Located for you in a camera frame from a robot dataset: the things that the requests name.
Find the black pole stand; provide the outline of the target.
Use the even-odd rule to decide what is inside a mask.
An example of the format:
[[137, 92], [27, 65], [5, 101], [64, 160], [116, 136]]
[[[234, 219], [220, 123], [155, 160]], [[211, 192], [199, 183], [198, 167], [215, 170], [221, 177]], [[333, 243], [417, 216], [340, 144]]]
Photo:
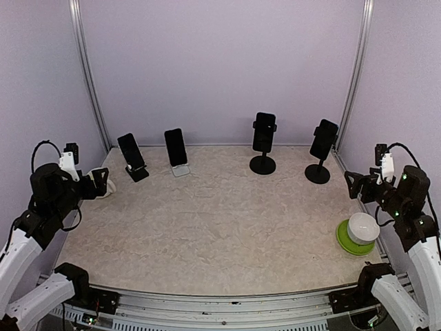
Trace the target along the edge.
[[250, 169], [260, 175], [269, 175], [275, 172], [276, 170], [276, 162], [268, 156], [269, 153], [260, 152], [260, 155], [257, 155], [251, 159], [249, 162]]
[[318, 160], [317, 164], [311, 164], [305, 168], [305, 176], [312, 183], [325, 184], [330, 180], [330, 173], [323, 165], [326, 159]]

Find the black folding phone stand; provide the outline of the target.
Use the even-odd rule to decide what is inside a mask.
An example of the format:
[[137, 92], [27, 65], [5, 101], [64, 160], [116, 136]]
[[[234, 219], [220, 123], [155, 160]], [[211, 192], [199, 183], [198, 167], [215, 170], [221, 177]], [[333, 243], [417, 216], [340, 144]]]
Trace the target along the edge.
[[133, 182], [138, 183], [149, 177], [149, 172], [146, 170], [146, 167], [143, 166], [139, 169], [131, 169], [128, 165], [125, 167], [125, 171], [129, 174], [130, 178]]

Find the black phone silver case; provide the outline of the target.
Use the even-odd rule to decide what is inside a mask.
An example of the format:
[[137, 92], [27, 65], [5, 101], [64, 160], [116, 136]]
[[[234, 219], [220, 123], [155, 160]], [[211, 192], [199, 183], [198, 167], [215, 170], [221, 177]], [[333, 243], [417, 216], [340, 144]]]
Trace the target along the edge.
[[130, 170], [138, 170], [145, 166], [141, 151], [132, 133], [119, 137], [117, 142]]

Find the blue phone underneath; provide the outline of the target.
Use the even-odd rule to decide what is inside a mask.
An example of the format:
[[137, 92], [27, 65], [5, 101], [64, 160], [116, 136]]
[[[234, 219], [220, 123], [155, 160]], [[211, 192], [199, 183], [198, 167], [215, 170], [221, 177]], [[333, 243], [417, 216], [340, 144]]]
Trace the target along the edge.
[[338, 129], [337, 124], [322, 119], [314, 130], [314, 140], [309, 150], [310, 155], [324, 161], [336, 141]]

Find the white folding phone stand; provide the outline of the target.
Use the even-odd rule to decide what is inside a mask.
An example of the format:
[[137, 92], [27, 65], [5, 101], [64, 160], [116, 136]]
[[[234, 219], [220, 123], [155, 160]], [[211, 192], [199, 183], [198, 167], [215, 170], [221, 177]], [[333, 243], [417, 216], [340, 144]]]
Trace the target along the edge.
[[186, 175], [190, 174], [189, 165], [186, 163], [186, 164], [182, 164], [182, 165], [173, 166], [172, 173], [175, 177], [186, 176]]

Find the clear phone case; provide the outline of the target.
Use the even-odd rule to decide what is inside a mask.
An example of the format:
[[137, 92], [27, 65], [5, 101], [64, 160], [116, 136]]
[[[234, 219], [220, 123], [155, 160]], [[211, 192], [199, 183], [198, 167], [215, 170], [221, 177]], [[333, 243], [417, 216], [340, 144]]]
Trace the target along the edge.
[[182, 130], [180, 128], [167, 130], [164, 132], [164, 137], [170, 165], [176, 167], [187, 164], [187, 153]]

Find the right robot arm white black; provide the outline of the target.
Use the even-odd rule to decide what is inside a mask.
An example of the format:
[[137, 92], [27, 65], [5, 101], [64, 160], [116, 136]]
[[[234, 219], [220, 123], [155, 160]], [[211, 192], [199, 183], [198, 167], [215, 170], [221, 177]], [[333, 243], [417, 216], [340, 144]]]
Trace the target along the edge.
[[411, 259], [422, 286], [427, 310], [402, 289], [393, 269], [386, 263], [367, 265], [360, 273], [352, 299], [366, 306], [377, 299], [400, 330], [440, 329], [440, 242], [438, 227], [422, 209], [429, 191], [426, 173], [405, 166], [397, 186], [387, 181], [378, 183], [374, 175], [346, 171], [349, 196], [376, 202], [394, 221], [393, 227], [402, 248]]

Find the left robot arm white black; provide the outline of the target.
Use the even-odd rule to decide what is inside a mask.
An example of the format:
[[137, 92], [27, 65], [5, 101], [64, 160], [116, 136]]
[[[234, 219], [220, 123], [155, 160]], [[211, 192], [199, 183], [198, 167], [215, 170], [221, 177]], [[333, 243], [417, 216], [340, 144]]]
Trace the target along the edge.
[[96, 168], [83, 175], [68, 172], [55, 163], [38, 167], [30, 176], [32, 196], [27, 210], [12, 223], [1, 253], [1, 329], [30, 330], [59, 304], [72, 300], [83, 307], [96, 301], [88, 272], [62, 263], [49, 278], [16, 301], [11, 297], [26, 270], [49, 246], [82, 200], [94, 200], [107, 193], [109, 170]]

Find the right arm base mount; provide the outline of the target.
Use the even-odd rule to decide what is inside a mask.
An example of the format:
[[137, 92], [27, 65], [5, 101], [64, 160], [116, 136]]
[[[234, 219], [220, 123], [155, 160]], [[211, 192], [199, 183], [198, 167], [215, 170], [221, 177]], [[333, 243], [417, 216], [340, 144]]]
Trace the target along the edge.
[[359, 310], [380, 303], [372, 293], [363, 292], [357, 288], [348, 288], [330, 292], [329, 300], [334, 314]]

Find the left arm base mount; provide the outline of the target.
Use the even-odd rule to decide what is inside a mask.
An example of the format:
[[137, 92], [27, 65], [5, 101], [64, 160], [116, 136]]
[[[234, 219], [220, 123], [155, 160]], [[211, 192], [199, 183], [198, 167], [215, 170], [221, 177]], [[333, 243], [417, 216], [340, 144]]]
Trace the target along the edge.
[[68, 299], [66, 304], [84, 308], [95, 313], [116, 314], [118, 308], [120, 294], [109, 290], [100, 290], [92, 288], [86, 299]]

